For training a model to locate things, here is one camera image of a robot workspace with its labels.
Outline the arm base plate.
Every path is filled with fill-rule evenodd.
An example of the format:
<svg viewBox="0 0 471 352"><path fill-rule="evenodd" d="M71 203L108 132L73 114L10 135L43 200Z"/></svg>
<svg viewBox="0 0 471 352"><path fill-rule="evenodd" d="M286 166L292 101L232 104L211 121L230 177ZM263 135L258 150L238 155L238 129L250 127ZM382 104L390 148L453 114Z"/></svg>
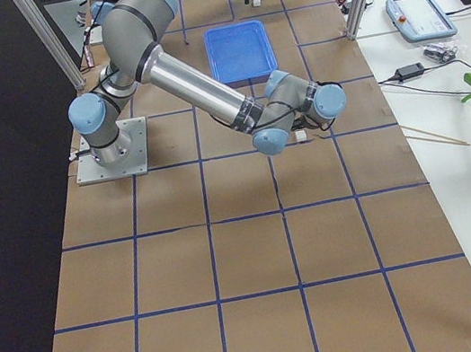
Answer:
<svg viewBox="0 0 471 352"><path fill-rule="evenodd" d="M92 148L81 137L86 154L77 158L77 184L84 186L148 174L147 120L120 119L118 139L105 148Z"/></svg>

